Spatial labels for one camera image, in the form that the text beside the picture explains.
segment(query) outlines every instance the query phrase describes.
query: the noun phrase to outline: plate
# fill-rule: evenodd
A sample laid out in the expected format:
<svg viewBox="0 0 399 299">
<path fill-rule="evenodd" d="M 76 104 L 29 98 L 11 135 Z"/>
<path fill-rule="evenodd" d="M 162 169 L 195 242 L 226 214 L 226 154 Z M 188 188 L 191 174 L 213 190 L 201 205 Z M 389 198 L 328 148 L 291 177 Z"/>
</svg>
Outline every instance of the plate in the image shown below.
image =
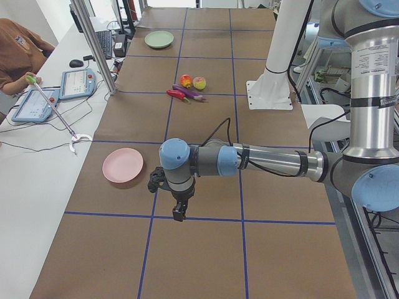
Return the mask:
<svg viewBox="0 0 399 299">
<path fill-rule="evenodd" d="M 168 31 L 154 31 L 146 35 L 145 43 L 154 49 L 168 47 L 173 42 L 173 34 Z"/>
<path fill-rule="evenodd" d="M 110 153 L 102 164 L 102 173 L 113 183 L 134 179 L 143 168 L 142 155 L 133 148 L 120 148 Z"/>
</svg>

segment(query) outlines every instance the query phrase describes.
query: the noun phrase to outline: blue joint cap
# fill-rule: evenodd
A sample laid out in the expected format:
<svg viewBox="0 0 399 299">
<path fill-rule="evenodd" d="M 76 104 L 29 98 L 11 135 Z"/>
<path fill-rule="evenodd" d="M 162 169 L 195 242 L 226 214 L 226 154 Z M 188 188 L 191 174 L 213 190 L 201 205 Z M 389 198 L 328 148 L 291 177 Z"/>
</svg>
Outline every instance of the blue joint cap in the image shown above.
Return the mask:
<svg viewBox="0 0 399 299">
<path fill-rule="evenodd" d="M 218 171 L 220 176 L 236 174 L 238 166 L 237 150 L 233 146 L 224 145 L 218 155 Z"/>
<path fill-rule="evenodd" d="M 167 170 L 179 168 L 189 157 L 190 147 L 179 138 L 166 140 L 160 147 L 161 166 Z"/>
<path fill-rule="evenodd" d="M 369 169 L 353 185 L 353 201 L 375 212 L 396 209 L 399 207 L 398 177 L 398 165 Z"/>
<path fill-rule="evenodd" d="M 319 40 L 320 49 L 333 50 L 333 49 L 350 48 L 349 45 L 346 43 L 346 41 L 343 39 L 332 39 L 329 37 L 322 37 L 322 36 L 318 36 L 317 38 Z"/>
<path fill-rule="evenodd" d="M 398 0 L 359 0 L 361 5 L 371 14 L 387 19 L 399 17 Z"/>
</svg>

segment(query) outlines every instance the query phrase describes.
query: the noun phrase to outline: green plate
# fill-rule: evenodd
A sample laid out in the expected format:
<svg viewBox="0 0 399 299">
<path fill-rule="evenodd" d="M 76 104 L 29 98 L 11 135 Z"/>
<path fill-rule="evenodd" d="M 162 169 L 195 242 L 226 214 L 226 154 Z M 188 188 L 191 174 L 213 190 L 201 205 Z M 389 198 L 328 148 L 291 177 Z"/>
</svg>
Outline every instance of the green plate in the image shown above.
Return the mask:
<svg viewBox="0 0 399 299">
<path fill-rule="evenodd" d="M 154 31 L 145 37 L 145 43 L 154 49 L 166 48 L 173 42 L 173 34 L 168 31 Z"/>
</svg>

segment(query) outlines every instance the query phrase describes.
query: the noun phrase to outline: person's hand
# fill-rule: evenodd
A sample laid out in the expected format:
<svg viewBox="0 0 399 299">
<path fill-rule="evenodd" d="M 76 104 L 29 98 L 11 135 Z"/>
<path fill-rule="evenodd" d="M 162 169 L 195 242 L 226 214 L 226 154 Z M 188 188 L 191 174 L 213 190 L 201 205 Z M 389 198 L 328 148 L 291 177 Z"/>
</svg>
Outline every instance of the person's hand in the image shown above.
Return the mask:
<svg viewBox="0 0 399 299">
<path fill-rule="evenodd" d="M 40 77 L 36 77 L 36 74 L 31 73 L 31 72 L 26 72 L 24 78 L 25 78 L 25 81 L 26 81 L 28 84 L 30 84 L 30 82 L 28 81 L 27 76 L 32 76 L 32 77 L 36 78 L 37 84 L 40 84 L 40 83 L 42 82 L 42 79 L 41 79 Z"/>
</svg>

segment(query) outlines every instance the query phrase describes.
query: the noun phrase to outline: white stand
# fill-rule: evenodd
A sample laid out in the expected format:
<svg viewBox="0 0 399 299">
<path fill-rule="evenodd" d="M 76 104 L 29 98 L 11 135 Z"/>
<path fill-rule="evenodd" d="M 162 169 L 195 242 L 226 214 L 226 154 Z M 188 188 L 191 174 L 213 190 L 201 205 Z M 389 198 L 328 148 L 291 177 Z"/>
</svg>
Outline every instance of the white stand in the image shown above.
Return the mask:
<svg viewBox="0 0 399 299">
<path fill-rule="evenodd" d="M 249 109 L 292 110 L 286 70 L 309 5 L 310 0 L 281 1 L 266 62 L 273 72 L 265 68 L 257 81 L 247 81 Z"/>
</svg>

